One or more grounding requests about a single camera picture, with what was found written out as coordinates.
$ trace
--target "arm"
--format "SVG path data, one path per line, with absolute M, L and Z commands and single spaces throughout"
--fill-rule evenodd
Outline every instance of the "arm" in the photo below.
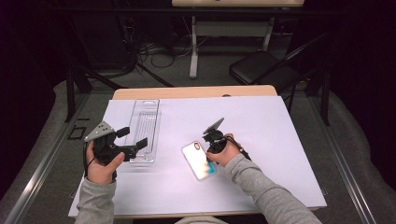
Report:
M 116 191 L 113 172 L 121 165 L 124 154 L 121 152 L 107 166 L 99 163 L 93 156 L 93 143 L 87 148 L 88 175 L 79 193 L 78 216 L 75 223 L 113 223 Z
M 219 154 L 206 156 L 225 167 L 226 175 L 253 198 L 268 223 L 320 223 L 305 205 L 269 179 L 254 162 L 245 159 L 232 143 L 228 142 Z
M 114 204 L 111 200 L 115 191 L 116 182 L 98 185 L 86 178 L 79 193 L 75 223 L 113 223 Z

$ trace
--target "white paper sheet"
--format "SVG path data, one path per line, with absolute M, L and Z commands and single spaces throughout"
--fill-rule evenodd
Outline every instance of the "white paper sheet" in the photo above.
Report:
M 134 101 L 110 101 L 104 120 L 115 130 L 129 125 Z M 156 161 L 125 162 L 118 169 L 113 199 L 115 216 L 145 217 L 170 214 L 231 213 L 256 211 L 252 199 L 217 173 L 203 182 L 195 179 L 181 148 L 198 140 L 209 144 L 203 131 L 224 118 L 223 133 L 233 133 L 263 172 L 288 189 L 310 208 L 327 206 L 305 156 L 290 115 L 278 96 L 161 99 L 162 112 Z M 124 138 L 116 144 L 124 144 Z M 79 192 L 69 216 L 78 214 Z

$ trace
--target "gray shirt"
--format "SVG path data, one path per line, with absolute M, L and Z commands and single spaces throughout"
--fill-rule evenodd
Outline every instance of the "gray shirt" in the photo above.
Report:
M 225 173 L 253 198 L 268 223 L 320 223 L 315 215 L 290 192 L 275 184 L 252 161 L 242 154 L 225 166 Z M 76 223 L 112 223 L 114 204 L 111 199 L 116 183 L 97 185 L 85 179 L 81 186 Z

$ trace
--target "person's left hand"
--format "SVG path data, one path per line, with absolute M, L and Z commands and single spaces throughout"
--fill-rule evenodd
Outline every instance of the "person's left hand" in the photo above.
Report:
M 88 166 L 88 180 L 100 185 L 110 184 L 113 181 L 113 173 L 122 164 L 124 157 L 125 154 L 121 152 L 107 166 L 104 166 L 97 159 L 93 160 L 93 142 L 90 142 L 87 148 L 87 163 L 93 161 Z

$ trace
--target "hand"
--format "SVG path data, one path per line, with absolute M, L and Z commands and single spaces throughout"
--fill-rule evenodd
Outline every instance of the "hand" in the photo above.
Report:
M 90 142 L 87 148 L 87 163 L 89 164 L 93 161 L 88 166 L 88 180 L 100 185 L 110 184 L 113 181 L 113 173 L 122 164 L 124 157 L 125 154 L 121 152 L 107 166 L 104 166 L 97 159 L 93 160 L 93 142 Z
M 225 136 L 230 136 L 231 138 L 233 138 L 233 134 L 231 133 L 227 133 L 225 134 Z M 220 153 L 213 154 L 211 152 L 206 152 L 206 156 L 211 161 L 216 161 L 224 167 L 230 160 L 233 159 L 233 157 L 235 157 L 239 153 L 241 152 L 239 151 L 238 147 L 230 141 L 227 141 L 225 148 Z

